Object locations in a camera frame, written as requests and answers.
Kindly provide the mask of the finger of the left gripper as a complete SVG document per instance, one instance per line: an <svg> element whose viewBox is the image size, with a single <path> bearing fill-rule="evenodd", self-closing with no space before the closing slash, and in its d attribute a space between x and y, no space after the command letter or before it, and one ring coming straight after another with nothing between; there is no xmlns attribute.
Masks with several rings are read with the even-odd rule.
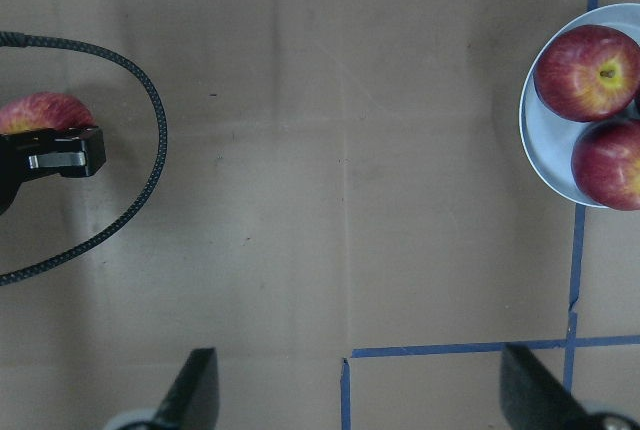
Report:
<svg viewBox="0 0 640 430"><path fill-rule="evenodd" d="M14 202L20 186L50 175L87 178L106 163L98 126L45 128L1 135L1 213Z"/></svg>

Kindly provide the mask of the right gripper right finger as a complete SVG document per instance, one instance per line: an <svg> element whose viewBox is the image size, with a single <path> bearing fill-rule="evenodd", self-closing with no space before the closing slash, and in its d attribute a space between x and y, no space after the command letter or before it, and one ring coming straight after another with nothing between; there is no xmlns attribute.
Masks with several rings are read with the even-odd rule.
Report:
<svg viewBox="0 0 640 430"><path fill-rule="evenodd" d="M500 409L514 430L637 429L639 423L611 411L589 412L523 345L501 352Z"/></svg>

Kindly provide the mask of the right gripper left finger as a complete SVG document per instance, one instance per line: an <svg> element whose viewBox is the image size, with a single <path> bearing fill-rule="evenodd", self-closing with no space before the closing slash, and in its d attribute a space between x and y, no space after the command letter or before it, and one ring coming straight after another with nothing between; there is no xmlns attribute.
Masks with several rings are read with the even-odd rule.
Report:
<svg viewBox="0 0 640 430"><path fill-rule="evenodd" d="M155 412L153 428L215 429L218 417L216 349L194 349Z"/></svg>

